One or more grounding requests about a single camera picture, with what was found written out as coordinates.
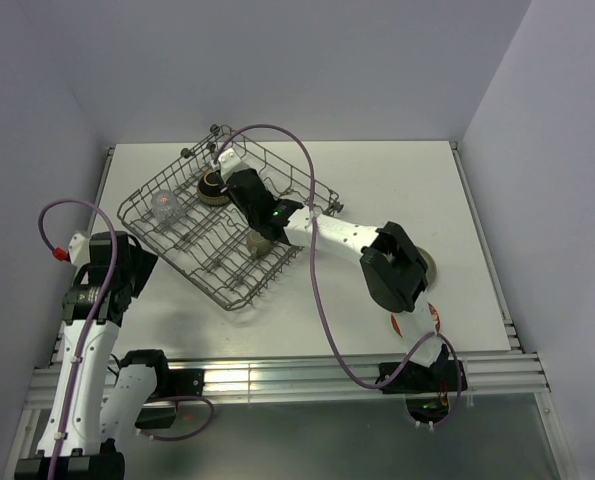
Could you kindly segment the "brown bowl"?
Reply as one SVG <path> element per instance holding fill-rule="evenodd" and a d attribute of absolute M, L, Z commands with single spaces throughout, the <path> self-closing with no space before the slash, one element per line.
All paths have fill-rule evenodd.
<path fill-rule="evenodd" d="M 211 207 L 221 207 L 230 201 L 221 191 L 218 176 L 212 170 L 206 171 L 198 181 L 197 195 L 202 203 Z"/>

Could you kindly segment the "grey ceramic mug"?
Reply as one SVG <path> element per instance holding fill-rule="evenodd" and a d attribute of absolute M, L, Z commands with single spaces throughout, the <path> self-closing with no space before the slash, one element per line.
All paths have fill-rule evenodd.
<path fill-rule="evenodd" d="M 259 232 L 249 230 L 245 238 L 245 247 L 252 258 L 263 258 L 272 249 L 272 243 Z"/>

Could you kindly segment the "clear drinking glass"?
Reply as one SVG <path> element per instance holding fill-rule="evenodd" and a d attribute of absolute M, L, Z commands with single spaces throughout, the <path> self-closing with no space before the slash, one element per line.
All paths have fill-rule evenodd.
<path fill-rule="evenodd" d="M 170 224 L 177 220 L 181 212 L 181 204 L 171 190 L 158 190 L 151 198 L 151 209 L 159 225 Z"/>

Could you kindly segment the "grey round plate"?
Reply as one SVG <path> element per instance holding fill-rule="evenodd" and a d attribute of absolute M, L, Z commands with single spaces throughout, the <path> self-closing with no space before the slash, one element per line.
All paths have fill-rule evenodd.
<path fill-rule="evenodd" d="M 428 288 L 432 289 L 434 287 L 434 285 L 436 284 L 437 277 L 438 277 L 437 264 L 436 264 L 434 258 L 432 257 L 432 255 L 427 250 L 419 247 L 418 251 L 420 252 L 423 260 L 425 261 L 425 263 L 427 265 L 426 278 L 427 278 L 427 282 L 428 282 Z"/>

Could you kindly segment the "orange round plate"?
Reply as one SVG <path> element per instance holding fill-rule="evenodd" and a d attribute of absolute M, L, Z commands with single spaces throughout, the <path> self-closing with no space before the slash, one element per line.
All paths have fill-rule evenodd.
<path fill-rule="evenodd" d="M 440 320 L 440 317 L 439 317 L 439 314 L 438 314 L 436 308 L 431 303 L 428 303 L 428 311 L 429 311 L 429 314 L 433 320 L 435 331 L 439 332 L 441 329 L 441 320 Z M 403 330 L 401 328 L 401 324 L 394 314 L 390 315 L 390 321 L 391 321 L 391 327 L 392 327 L 393 331 L 400 338 L 403 338 L 404 335 L 403 335 Z"/>

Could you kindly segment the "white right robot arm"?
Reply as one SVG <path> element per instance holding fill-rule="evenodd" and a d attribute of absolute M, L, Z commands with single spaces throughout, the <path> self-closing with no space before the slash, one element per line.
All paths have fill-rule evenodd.
<path fill-rule="evenodd" d="M 409 343 L 397 370 L 401 372 L 412 363 L 411 381 L 423 390 L 434 388 L 443 379 L 449 347 L 437 331 L 427 301 L 428 263 L 401 225 L 349 223 L 298 201 L 275 197 L 251 167 L 222 171 L 220 179 L 223 191 L 264 239 L 309 250 L 311 286 L 320 321 L 333 355 L 350 378 L 358 380 L 343 359 L 324 312 L 316 278 L 318 252 L 360 268 L 371 299 L 391 315 L 400 337 Z"/>

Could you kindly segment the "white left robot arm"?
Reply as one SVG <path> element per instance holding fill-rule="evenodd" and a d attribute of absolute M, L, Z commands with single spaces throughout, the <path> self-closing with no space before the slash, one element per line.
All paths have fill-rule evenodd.
<path fill-rule="evenodd" d="M 132 350 L 104 390 L 124 313 L 157 262 L 132 235 L 76 234 L 68 260 L 79 270 L 62 301 L 63 360 L 46 429 L 32 457 L 17 462 L 17 479 L 121 479 L 124 444 L 148 399 L 172 386 L 163 351 Z"/>

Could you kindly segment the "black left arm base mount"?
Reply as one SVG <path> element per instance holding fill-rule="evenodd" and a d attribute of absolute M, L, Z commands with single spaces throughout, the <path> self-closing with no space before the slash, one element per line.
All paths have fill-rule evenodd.
<path fill-rule="evenodd" d="M 172 369 L 164 386 L 153 393 L 137 417 L 135 427 L 140 430 L 169 429 L 180 413 L 181 405 L 188 403 L 177 397 L 191 397 L 191 402 L 199 402 L 203 396 L 205 371 L 202 369 Z"/>

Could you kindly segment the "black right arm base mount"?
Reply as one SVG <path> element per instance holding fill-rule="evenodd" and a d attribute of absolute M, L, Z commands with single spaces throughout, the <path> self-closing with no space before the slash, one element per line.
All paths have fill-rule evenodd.
<path fill-rule="evenodd" d="M 447 360 L 430 368 L 408 363 L 381 392 L 404 395 L 406 413 L 414 425 L 433 430 L 450 415 L 458 394 L 464 394 L 467 388 L 463 363 Z"/>

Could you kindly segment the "aluminium table edge rail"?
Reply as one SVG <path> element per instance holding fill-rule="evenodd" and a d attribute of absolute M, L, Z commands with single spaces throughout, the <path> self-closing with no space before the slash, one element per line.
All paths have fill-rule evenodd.
<path fill-rule="evenodd" d="M 461 355 L 466 395 L 547 393 L 536 354 Z M 360 400 L 381 394 L 356 385 L 333 357 L 169 362 L 173 373 L 201 370 L 202 394 L 215 404 Z"/>

